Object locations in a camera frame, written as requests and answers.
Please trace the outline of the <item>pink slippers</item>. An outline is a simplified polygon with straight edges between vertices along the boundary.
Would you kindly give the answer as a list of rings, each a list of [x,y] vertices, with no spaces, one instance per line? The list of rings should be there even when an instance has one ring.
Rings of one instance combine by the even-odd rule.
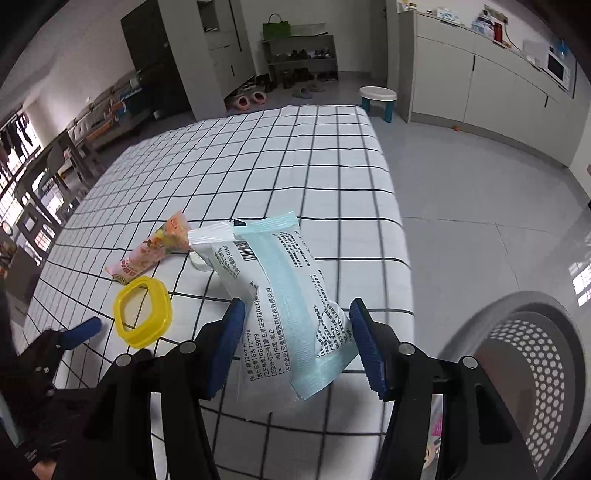
[[[247,111],[252,106],[266,104],[266,93],[259,90],[242,92],[232,100],[232,106],[238,111]]]

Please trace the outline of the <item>grey shoe rack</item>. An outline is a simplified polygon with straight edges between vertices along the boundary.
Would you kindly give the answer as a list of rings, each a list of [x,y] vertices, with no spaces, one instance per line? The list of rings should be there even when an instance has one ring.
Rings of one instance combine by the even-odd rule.
[[[291,36],[262,41],[270,79],[277,85],[338,81],[339,65],[333,35]]]

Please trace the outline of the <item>white wall cabinets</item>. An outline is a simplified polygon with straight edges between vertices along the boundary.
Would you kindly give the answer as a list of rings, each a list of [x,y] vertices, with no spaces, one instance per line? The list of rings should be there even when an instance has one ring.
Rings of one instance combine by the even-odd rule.
[[[571,164],[571,95],[517,53],[464,27],[406,11],[399,19],[399,114],[466,127]]]

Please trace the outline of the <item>black tall cabinet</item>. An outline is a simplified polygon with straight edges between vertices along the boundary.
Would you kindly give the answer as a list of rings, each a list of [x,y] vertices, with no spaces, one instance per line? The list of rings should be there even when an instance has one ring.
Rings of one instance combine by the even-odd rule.
[[[156,0],[144,1],[121,20],[139,85],[153,112],[190,111]]]

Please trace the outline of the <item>grey perforated trash basket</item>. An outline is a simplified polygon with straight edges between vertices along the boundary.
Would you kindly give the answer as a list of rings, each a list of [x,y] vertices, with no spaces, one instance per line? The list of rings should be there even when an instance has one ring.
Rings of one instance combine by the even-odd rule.
[[[540,479],[566,460],[583,410],[583,346],[567,310],[548,294],[521,291],[474,314],[439,357],[475,357],[519,428]]]

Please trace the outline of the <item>white stool teal legs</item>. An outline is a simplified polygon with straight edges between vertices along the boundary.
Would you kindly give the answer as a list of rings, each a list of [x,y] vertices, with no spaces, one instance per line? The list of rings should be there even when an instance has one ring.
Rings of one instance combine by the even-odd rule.
[[[369,113],[373,102],[383,103],[385,105],[384,121],[386,123],[393,121],[394,106],[398,100],[396,91],[380,86],[363,86],[359,89],[359,93],[363,110]]]

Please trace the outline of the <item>white black grid tablecloth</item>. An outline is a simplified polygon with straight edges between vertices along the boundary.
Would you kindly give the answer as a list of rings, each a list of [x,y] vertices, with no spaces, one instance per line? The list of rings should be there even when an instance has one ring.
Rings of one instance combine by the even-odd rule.
[[[392,130],[355,105],[287,106],[128,148],[59,234],[18,346],[99,318],[56,374],[94,387],[137,348],[178,354],[241,299],[238,345],[197,404],[214,472],[370,478],[388,407],[356,316],[414,338]],[[157,305],[165,318],[137,347]]]

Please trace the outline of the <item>grey sofa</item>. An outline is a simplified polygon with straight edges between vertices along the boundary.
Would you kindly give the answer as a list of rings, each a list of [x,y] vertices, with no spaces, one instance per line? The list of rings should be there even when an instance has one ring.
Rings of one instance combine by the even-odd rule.
[[[134,130],[151,115],[152,109],[136,72],[130,71],[90,101],[66,130],[75,144],[86,140],[93,147],[102,148]]]

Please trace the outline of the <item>white microwave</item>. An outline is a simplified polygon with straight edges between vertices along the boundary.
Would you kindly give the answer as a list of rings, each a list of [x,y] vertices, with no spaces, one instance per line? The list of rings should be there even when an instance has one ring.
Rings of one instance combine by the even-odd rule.
[[[552,48],[549,48],[547,51],[544,69],[563,89],[569,89],[570,69],[561,58],[554,53]]]

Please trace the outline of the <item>green handbag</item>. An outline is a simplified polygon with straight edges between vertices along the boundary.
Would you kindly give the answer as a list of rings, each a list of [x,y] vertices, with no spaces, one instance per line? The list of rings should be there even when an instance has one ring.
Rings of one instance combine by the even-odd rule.
[[[273,41],[288,38],[291,36],[290,23],[284,21],[279,13],[273,12],[265,23],[263,23],[263,40]]]

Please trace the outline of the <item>white teal wipes packet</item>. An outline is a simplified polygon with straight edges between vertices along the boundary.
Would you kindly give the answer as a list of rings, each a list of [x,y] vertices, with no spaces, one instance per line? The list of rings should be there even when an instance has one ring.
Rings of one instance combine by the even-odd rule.
[[[238,402],[247,416],[311,398],[356,358],[351,322],[329,296],[293,212],[215,222],[189,231],[188,243],[245,303]]]

